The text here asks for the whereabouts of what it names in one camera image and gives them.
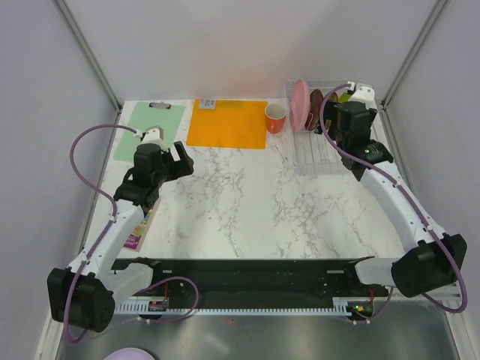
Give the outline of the yellow patterned plate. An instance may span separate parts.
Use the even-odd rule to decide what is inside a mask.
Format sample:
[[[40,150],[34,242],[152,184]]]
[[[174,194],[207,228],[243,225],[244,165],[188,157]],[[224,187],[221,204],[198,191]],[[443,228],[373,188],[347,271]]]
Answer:
[[[328,101],[331,101],[337,104],[339,102],[338,94],[336,92],[333,92],[331,96],[328,98]]]

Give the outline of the lime green plate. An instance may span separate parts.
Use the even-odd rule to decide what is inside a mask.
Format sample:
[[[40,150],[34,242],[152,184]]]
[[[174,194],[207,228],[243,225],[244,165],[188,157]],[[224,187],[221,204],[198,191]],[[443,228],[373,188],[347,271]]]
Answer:
[[[351,98],[351,94],[349,94],[348,92],[344,92],[338,97],[338,102],[343,103],[348,101],[350,98]]]

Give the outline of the red floral plate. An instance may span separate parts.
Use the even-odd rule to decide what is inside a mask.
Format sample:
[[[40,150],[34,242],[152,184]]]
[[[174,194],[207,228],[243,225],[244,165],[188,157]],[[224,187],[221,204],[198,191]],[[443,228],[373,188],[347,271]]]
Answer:
[[[323,103],[323,93],[319,89],[314,89],[310,93],[310,109],[304,127],[308,131],[314,131],[317,128],[320,117],[320,107]]]

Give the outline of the pink plate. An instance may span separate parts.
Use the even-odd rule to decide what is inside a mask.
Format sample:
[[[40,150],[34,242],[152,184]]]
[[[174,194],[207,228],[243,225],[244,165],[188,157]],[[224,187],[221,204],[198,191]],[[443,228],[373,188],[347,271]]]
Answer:
[[[304,79],[298,79],[293,87],[290,100],[292,129],[301,131],[306,124],[310,112],[310,92],[307,82]]]

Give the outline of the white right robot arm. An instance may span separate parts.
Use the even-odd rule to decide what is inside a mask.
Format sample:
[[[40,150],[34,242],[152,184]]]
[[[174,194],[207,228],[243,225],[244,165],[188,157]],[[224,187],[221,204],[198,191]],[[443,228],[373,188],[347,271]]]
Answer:
[[[343,165],[381,205],[393,224],[403,255],[397,259],[360,259],[343,276],[345,290],[361,295],[371,284],[390,286],[412,298],[457,283],[467,296],[461,266],[467,251],[464,238],[449,235],[419,204],[404,184],[392,154],[371,137],[377,111],[357,100],[324,101],[319,125],[341,156]]]

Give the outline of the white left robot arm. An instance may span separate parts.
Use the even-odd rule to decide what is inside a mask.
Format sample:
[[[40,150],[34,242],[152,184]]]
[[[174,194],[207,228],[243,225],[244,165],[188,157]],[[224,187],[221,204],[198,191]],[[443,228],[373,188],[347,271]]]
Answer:
[[[175,142],[179,159],[157,143],[138,145],[133,166],[113,196],[112,215],[93,244],[67,268],[54,268],[47,278],[52,318],[65,325],[102,332],[113,318],[116,305],[144,290],[156,295],[164,276],[146,261],[137,260],[118,274],[111,268],[129,235],[149,213],[166,182],[190,176],[194,161],[184,144]]]

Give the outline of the green clipboard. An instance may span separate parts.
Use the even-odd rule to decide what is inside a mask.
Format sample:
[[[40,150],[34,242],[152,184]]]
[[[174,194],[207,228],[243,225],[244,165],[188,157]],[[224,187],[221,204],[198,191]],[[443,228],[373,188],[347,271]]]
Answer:
[[[160,127],[163,130],[163,141],[168,148],[171,148],[184,111],[185,108],[181,105],[171,105],[167,109],[150,107],[149,102],[139,102],[133,108],[127,126],[142,132],[153,127]],[[139,144],[139,138],[136,138],[133,133],[123,130],[113,159],[132,163],[134,152]]]

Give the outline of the orange mug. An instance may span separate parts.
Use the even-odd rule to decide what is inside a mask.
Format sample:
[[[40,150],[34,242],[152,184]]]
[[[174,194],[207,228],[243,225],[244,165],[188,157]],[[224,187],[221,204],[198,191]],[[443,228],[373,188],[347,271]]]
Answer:
[[[281,132],[286,120],[287,110],[281,103],[270,103],[265,108],[265,127],[270,134]]]

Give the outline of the white label card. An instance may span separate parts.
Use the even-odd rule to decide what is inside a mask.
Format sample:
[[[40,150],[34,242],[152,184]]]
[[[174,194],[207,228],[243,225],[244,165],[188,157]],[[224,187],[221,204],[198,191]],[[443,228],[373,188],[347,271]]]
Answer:
[[[199,100],[199,109],[200,110],[214,110],[216,108],[216,100],[212,99],[200,99]]]

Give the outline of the orange cutting mat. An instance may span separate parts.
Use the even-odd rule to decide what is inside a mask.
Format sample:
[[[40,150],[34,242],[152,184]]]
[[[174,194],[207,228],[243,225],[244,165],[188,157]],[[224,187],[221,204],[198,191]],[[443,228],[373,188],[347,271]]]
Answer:
[[[215,109],[193,104],[188,146],[231,149],[266,148],[265,108],[259,100],[216,100]]]

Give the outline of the colourful booklet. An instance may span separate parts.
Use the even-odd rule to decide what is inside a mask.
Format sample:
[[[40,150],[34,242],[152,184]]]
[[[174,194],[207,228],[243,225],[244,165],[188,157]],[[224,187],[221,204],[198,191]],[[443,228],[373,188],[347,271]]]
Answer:
[[[158,206],[160,205],[160,201],[158,200],[148,211],[148,214],[144,217],[144,219],[135,227],[133,232],[128,236],[126,242],[123,245],[124,249],[129,251],[139,252],[141,247],[143,246],[143,242],[146,239],[147,233],[149,231],[149,227],[153,221],[156,211],[158,210]]]

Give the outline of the lilac round object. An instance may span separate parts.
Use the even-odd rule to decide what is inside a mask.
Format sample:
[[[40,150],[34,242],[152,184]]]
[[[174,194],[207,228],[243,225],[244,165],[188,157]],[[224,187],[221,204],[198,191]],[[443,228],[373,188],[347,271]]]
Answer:
[[[104,360],[155,360],[155,358],[144,349],[127,347],[110,353]]]

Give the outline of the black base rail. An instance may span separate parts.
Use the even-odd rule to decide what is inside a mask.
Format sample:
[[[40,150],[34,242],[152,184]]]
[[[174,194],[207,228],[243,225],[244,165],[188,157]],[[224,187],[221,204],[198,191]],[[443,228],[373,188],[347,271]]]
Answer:
[[[166,296],[190,308],[332,305],[335,298],[386,297],[381,285],[363,285],[352,259],[146,259],[153,289],[145,296]]]

